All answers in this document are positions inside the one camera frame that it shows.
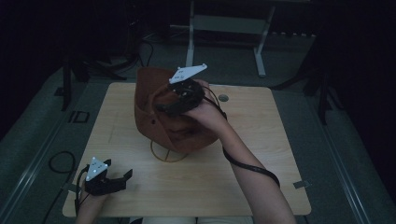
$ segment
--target wooden table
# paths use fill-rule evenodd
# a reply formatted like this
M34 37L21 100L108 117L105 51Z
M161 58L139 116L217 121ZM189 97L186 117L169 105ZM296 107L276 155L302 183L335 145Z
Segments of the wooden table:
M251 216L248 202L234 178L219 141L178 162L156 159L150 140L134 123L134 83L109 86L78 170L92 157L112 160L107 177L119 178L134 169L127 189L113 193L103 217L213 217ZM293 183L301 177L290 149L271 91L259 87L211 86L228 102L220 102L252 152L280 180L295 215L311 207L304 188ZM163 151L154 144L155 150ZM74 193L64 203L64 215L75 216Z

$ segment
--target person's right hand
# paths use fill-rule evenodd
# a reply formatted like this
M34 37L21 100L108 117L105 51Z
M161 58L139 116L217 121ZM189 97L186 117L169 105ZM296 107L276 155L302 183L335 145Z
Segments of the person's right hand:
M195 79L195 81L203 87L205 97L212 102L215 102L209 91L209 83L200 79ZM203 99L197 107L186 112L185 115L198 120L198 122L204 125L207 129L212 130L215 133L220 132L221 124L227 123L227 120L221 115L218 109L206 99Z

